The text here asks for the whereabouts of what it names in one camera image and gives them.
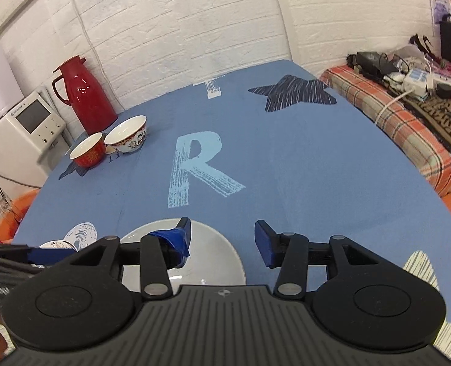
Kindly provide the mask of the large white bowl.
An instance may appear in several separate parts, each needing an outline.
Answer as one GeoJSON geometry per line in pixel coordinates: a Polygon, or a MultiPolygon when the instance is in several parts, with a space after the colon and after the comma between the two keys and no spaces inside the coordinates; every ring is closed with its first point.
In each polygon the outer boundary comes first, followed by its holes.
{"type": "MultiPolygon", "coordinates": [[[[121,244],[140,242],[142,236],[158,230],[172,229],[178,218],[150,222],[129,232],[121,244]]],[[[246,285],[242,262],[235,248],[217,230],[192,221],[190,257],[182,268],[168,270],[173,294],[182,285],[238,286],[246,285]]],[[[129,291],[140,291],[139,266],[124,266],[122,281],[129,291]]]]}

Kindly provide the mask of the red bowl white inside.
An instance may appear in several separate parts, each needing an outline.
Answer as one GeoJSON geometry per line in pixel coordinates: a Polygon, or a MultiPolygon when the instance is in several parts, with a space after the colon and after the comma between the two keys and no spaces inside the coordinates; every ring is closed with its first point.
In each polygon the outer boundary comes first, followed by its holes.
{"type": "Polygon", "coordinates": [[[92,168],[100,163],[106,156],[106,144],[101,132],[89,135],[80,142],[70,153],[69,158],[77,166],[92,168]]]}

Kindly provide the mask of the white bowl red pattern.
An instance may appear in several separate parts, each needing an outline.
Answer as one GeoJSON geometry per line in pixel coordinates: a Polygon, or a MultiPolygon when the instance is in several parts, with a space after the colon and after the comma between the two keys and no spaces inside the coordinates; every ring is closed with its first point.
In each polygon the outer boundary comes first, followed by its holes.
{"type": "Polygon", "coordinates": [[[128,154],[137,151],[147,138],[147,117],[135,116],[123,121],[105,137],[106,146],[128,154]]]}

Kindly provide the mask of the orange plastic basin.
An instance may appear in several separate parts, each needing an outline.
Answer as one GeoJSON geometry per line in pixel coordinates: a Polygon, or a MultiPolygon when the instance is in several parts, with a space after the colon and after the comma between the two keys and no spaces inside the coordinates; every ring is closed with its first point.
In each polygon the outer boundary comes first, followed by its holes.
{"type": "Polygon", "coordinates": [[[9,243],[14,239],[23,218],[38,193],[38,189],[33,189],[13,201],[6,197],[0,199],[0,241],[2,243],[9,243]]]}

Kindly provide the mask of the white countertop appliance with screen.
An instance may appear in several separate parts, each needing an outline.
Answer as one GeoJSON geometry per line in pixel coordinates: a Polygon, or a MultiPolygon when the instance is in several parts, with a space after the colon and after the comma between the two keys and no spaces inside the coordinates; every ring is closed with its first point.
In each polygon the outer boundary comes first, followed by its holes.
{"type": "Polygon", "coordinates": [[[40,189],[69,151],[66,122],[46,88],[0,108],[0,190],[15,198],[40,189]]]}

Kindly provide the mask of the blue patterned tablecloth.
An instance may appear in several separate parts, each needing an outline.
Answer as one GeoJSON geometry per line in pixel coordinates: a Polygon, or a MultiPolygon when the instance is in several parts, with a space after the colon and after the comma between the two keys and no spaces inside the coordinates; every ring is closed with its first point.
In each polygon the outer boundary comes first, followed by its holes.
{"type": "Polygon", "coordinates": [[[280,60],[220,77],[215,98],[191,85],[124,111],[121,121],[147,117],[143,146],[85,175],[67,172],[69,160],[61,160],[15,239],[38,246],[83,222],[99,236],[124,236],[152,221],[189,217],[232,243],[248,283],[271,285],[276,272],[255,246],[256,221],[314,242],[345,235],[398,265],[424,252],[451,322],[451,213],[345,98],[267,112],[253,88],[288,74],[311,78],[280,60]]]}

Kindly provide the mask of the red thermos jug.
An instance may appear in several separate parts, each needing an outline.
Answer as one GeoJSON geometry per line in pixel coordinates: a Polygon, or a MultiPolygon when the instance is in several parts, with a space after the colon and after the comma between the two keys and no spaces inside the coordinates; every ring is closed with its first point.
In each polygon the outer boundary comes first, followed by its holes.
{"type": "Polygon", "coordinates": [[[70,106],[87,135],[102,132],[118,116],[101,84],[85,67],[86,59],[73,56],[54,70],[61,74],[52,81],[56,97],[70,106]]]}

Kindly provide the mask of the plaid orange cloth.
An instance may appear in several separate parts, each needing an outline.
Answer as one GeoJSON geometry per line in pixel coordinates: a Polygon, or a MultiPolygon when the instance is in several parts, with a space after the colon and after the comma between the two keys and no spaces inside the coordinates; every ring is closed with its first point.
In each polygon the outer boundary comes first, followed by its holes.
{"type": "MultiPolygon", "coordinates": [[[[393,97],[381,85],[346,65],[322,73],[321,80],[375,121],[393,97]]],[[[384,111],[378,127],[416,166],[440,196],[451,193],[451,153],[401,102],[384,111]]]]}

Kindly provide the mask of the dark patterned cloth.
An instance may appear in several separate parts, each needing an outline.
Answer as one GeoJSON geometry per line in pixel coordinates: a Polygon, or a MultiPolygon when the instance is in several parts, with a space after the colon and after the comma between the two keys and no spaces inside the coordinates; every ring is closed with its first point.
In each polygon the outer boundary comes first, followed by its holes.
{"type": "Polygon", "coordinates": [[[419,118],[451,153],[451,99],[432,97],[421,101],[416,98],[404,98],[403,105],[419,118]]]}

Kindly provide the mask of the white power strip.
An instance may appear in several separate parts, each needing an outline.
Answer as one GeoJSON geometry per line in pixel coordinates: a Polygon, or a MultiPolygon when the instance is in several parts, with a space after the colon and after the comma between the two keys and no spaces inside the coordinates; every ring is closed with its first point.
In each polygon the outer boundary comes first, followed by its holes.
{"type": "Polygon", "coordinates": [[[451,77],[418,68],[411,69],[402,82],[402,90],[421,100],[426,100],[431,95],[451,98],[451,77]]]}

